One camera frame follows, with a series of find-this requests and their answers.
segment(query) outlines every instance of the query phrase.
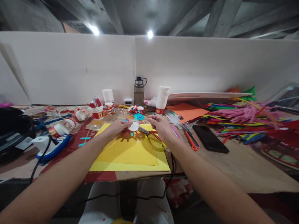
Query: right hand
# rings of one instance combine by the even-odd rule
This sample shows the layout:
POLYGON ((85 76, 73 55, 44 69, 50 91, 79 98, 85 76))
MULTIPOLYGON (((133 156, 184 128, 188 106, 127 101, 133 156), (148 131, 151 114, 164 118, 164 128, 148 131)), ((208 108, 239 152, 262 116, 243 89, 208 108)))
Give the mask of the right hand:
POLYGON ((177 138, 166 117, 149 115, 147 120, 152 125, 152 128, 157 130, 159 138, 162 140, 162 142, 165 143, 167 140, 170 140, 170 138, 173 137, 177 138))

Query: red paper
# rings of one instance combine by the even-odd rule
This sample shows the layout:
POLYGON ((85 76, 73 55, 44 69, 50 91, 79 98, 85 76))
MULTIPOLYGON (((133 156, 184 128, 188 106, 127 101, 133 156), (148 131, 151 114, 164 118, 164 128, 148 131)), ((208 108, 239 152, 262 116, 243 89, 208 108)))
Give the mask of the red paper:
POLYGON ((169 106, 167 107, 167 109, 172 110, 173 112, 175 112, 175 114, 181 115, 183 117, 183 120, 180 120, 180 123, 184 123, 208 113, 207 110, 191 106, 186 103, 169 106))

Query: smartphone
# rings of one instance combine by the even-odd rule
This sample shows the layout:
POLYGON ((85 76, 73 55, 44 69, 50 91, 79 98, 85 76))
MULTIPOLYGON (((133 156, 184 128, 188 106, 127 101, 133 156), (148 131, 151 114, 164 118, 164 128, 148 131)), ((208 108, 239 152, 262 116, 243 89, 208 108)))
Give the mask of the smartphone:
POLYGON ((193 129, 207 150, 221 153, 229 152, 228 148, 208 127, 194 125, 193 129))

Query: yellow scissors handle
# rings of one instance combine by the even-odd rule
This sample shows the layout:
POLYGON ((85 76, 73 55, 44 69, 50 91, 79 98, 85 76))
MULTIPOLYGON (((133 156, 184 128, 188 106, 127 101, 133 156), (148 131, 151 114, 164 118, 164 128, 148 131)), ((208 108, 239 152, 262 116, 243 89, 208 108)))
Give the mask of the yellow scissors handle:
POLYGON ((159 152, 162 152, 162 151, 164 151, 164 150, 166 149, 166 145, 165 145, 163 142, 159 141, 158 139, 156 139, 156 138, 152 138, 152 137, 148 137, 147 135, 145 135, 145 137, 147 138, 147 140, 148 140, 148 142, 149 142, 149 145, 150 145, 154 150, 159 151, 159 152), (162 148, 157 148, 157 147, 153 146, 153 144, 150 142, 150 139, 153 140, 153 141, 155 141, 155 142, 157 142, 157 143, 159 143, 159 144, 161 144, 161 145, 162 145, 162 148))

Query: black cable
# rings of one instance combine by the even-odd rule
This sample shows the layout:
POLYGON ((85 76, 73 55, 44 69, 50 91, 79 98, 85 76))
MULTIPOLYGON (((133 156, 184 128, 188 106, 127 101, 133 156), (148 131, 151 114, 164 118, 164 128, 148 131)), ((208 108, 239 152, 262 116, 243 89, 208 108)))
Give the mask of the black cable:
POLYGON ((49 136, 49 142, 48 142, 48 145, 46 147, 46 150, 44 151, 43 155, 38 159, 37 161, 37 164, 35 165, 34 169, 33 169, 33 172, 31 174, 31 177, 30 177, 30 184, 32 183, 33 181, 33 178, 34 178, 34 174, 35 174, 35 171, 39 165, 39 163, 41 162, 41 160, 43 159, 44 155, 46 154, 46 152, 48 151, 49 147, 50 147, 50 144, 51 144, 51 141, 52 141, 52 137, 49 136))
POLYGON ((142 200, 150 200, 151 198, 159 198, 159 199, 163 199, 163 198, 165 197, 165 195, 166 195, 166 190, 167 190, 167 188, 168 188, 168 186, 169 186, 169 184, 170 184, 170 182, 171 182, 171 180, 172 180, 172 178, 173 178, 173 175, 174 175, 174 159, 173 159, 173 154, 172 154, 172 153, 170 153, 170 154, 171 154, 172 171, 171 171, 171 174, 170 174, 169 181, 168 181, 167 184, 165 185, 165 190, 164 190, 164 194, 163 194, 163 196, 152 195, 152 196, 150 196, 150 197, 148 197, 148 198, 144 198, 144 197, 139 197, 139 196, 130 195, 130 194, 126 193, 126 192, 121 192, 121 191, 120 191, 120 192, 117 193, 116 195, 101 194, 101 195, 99 195, 99 196, 96 196, 96 197, 93 197, 93 198, 86 199, 86 200, 81 201, 80 203, 76 204, 75 207, 77 207, 77 206, 79 206, 79 205, 81 205, 81 204, 83 204, 83 203, 85 203, 85 202, 88 202, 88 201, 91 201, 91 200, 94 200, 94 199, 97 199, 97 198, 100 198, 100 197, 103 197, 103 196, 107 196, 107 197, 116 197, 116 196, 120 195, 121 193, 126 193, 126 194, 130 195, 130 196, 133 197, 133 198, 142 199, 142 200))

